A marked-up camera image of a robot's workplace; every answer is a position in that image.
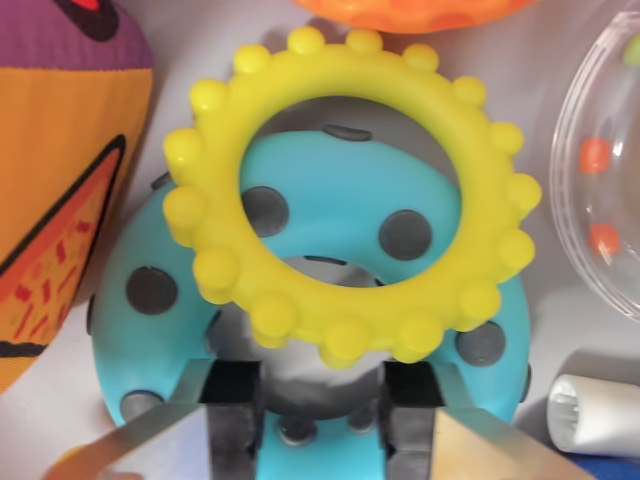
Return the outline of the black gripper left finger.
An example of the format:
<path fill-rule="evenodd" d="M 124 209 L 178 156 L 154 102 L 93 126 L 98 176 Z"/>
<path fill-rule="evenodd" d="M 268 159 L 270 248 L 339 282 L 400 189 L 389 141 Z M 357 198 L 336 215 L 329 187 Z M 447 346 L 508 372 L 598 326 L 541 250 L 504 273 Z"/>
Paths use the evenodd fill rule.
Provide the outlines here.
<path fill-rule="evenodd" d="M 58 460 L 50 479 L 254 479 L 258 361 L 191 360 L 169 399 Z"/>

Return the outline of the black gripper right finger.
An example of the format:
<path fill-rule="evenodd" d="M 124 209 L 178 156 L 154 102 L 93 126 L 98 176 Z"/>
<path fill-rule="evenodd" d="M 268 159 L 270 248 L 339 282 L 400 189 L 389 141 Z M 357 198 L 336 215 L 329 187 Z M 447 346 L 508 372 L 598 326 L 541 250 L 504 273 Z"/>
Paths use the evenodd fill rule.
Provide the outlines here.
<path fill-rule="evenodd" d="M 591 479 L 473 402 L 456 366 L 382 366 L 387 479 Z"/>

